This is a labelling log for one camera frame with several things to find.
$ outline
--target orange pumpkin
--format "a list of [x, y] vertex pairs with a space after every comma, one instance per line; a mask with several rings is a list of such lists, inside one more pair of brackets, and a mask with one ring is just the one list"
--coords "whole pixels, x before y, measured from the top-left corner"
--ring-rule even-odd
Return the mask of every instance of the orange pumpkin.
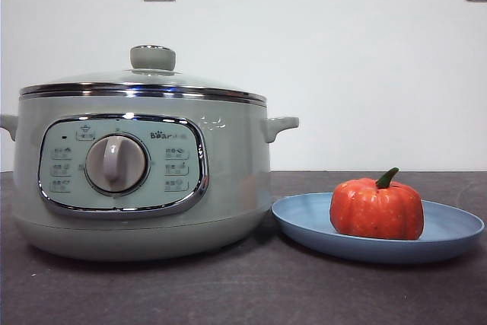
[[421, 197], [410, 186], [392, 182], [393, 168], [379, 180], [361, 178], [339, 184], [332, 196], [330, 221], [340, 234], [416, 240], [423, 231]]

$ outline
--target pumpkin stem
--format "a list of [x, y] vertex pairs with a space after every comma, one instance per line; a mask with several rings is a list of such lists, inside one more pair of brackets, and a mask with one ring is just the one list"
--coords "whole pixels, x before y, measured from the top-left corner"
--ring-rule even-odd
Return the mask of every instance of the pumpkin stem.
[[393, 177], [396, 175], [398, 171], [399, 171], [398, 167], [393, 167], [391, 170], [389, 170], [387, 173], [385, 173], [382, 177], [380, 177], [375, 182], [376, 187], [379, 190], [382, 190], [384, 188], [389, 188], [390, 181], [393, 179]]

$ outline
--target pot lid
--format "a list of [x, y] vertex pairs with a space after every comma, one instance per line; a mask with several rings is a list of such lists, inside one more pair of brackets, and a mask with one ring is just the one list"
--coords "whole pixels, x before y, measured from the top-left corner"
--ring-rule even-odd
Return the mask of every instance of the pot lid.
[[266, 106], [266, 98], [217, 81], [174, 71], [176, 53], [163, 46], [132, 47], [133, 69], [70, 76], [21, 89], [21, 98], [125, 95], [226, 100]]

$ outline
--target table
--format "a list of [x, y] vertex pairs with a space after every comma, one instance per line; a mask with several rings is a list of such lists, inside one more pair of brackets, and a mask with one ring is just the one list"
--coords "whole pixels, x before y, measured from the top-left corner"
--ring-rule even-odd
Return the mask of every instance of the table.
[[[331, 191], [378, 172], [276, 171], [277, 199]], [[2, 321], [56, 324], [484, 324], [487, 234], [442, 263], [391, 266], [316, 253], [280, 231], [270, 213], [246, 239], [144, 263], [92, 263], [26, 244], [11, 219], [12, 175], [2, 173]], [[487, 221], [487, 172], [399, 172], [423, 199]]]

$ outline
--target lid handle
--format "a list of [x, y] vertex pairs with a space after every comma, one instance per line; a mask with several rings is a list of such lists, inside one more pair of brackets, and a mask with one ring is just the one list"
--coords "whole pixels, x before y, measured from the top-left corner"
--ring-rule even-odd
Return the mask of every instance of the lid handle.
[[176, 53], [156, 45], [141, 45], [130, 49], [130, 62], [134, 69], [174, 70]]

